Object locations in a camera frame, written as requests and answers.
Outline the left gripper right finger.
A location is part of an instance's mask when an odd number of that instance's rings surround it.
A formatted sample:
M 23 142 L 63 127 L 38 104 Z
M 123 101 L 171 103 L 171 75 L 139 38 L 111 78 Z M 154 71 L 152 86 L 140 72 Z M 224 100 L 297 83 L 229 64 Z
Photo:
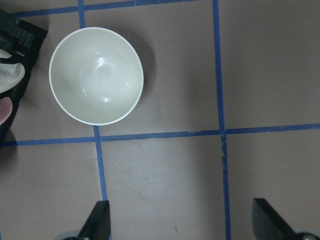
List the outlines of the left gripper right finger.
M 252 231 L 257 240 L 291 240 L 296 235 L 264 198 L 252 201 Z

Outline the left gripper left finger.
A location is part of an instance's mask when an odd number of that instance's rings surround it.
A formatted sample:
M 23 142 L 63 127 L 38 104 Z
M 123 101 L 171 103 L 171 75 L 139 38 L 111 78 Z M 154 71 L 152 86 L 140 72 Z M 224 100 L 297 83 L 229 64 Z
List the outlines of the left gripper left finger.
M 80 240 L 108 240 L 111 236 L 110 204 L 98 201 L 78 234 Z

